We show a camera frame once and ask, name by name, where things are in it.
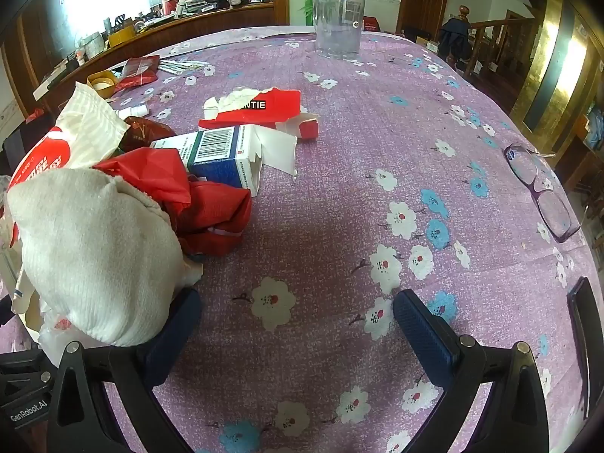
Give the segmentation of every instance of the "red plastic bag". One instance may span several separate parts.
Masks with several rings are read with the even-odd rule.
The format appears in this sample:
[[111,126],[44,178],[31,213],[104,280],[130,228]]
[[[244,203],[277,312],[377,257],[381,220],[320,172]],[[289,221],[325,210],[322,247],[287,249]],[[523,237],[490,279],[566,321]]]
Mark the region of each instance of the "red plastic bag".
[[157,80],[158,66],[159,55],[130,58],[122,70],[120,81],[116,85],[116,92]]
[[94,166],[162,205],[187,254],[226,255],[243,237],[252,209],[248,189],[191,182],[177,149],[138,148]]

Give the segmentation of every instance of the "eyeglasses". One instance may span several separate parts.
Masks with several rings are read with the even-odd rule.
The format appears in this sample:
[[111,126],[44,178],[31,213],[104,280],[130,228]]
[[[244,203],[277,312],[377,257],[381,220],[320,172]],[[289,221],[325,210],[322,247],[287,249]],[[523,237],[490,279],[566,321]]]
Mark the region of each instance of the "eyeglasses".
[[511,167],[512,172],[530,191],[535,204],[546,227],[552,233],[554,240],[558,243],[566,242],[576,232],[579,231],[585,221],[587,206],[583,215],[583,220],[579,224],[573,223],[573,209],[564,201],[566,195],[560,196],[554,192],[551,181],[547,178],[543,179],[543,190],[535,190],[535,183],[539,174],[536,159],[538,157],[555,157],[555,154],[541,154],[535,151],[530,151],[524,146],[510,145],[504,151],[503,155]]

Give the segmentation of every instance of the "white towel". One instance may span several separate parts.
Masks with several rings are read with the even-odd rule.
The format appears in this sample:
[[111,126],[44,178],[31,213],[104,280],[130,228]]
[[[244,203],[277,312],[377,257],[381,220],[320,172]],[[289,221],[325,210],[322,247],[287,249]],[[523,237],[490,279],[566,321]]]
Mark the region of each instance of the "white towel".
[[40,173],[7,198],[23,269],[53,310],[107,344],[159,333],[183,263],[155,201],[120,177],[70,168]]

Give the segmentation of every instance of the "purple tablecloth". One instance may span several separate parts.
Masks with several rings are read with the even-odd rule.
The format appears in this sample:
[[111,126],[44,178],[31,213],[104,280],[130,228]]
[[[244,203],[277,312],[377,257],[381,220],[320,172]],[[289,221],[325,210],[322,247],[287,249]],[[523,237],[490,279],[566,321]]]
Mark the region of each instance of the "purple tablecloth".
[[[113,103],[146,102],[178,133],[236,87],[298,89],[321,114],[318,140],[298,145],[297,177],[264,168],[243,244],[206,260],[202,323],[156,389],[187,442],[211,453],[399,453],[441,392],[393,322],[394,294],[412,288],[458,334],[530,344],[555,445],[581,395],[567,292],[585,275],[600,308],[602,295],[582,233],[556,244],[502,155],[527,141],[407,40],[364,34],[359,61],[341,62],[319,57],[312,34],[249,39],[176,56],[208,66],[159,72]],[[539,182],[560,191],[538,165]]]

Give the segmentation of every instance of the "glass cup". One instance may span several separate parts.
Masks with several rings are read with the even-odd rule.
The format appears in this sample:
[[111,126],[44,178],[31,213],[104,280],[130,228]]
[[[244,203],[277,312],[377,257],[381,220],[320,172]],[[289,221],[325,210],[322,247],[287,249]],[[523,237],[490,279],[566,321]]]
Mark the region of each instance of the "glass cup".
[[354,59],[361,47],[365,0],[315,0],[316,51],[340,60]]

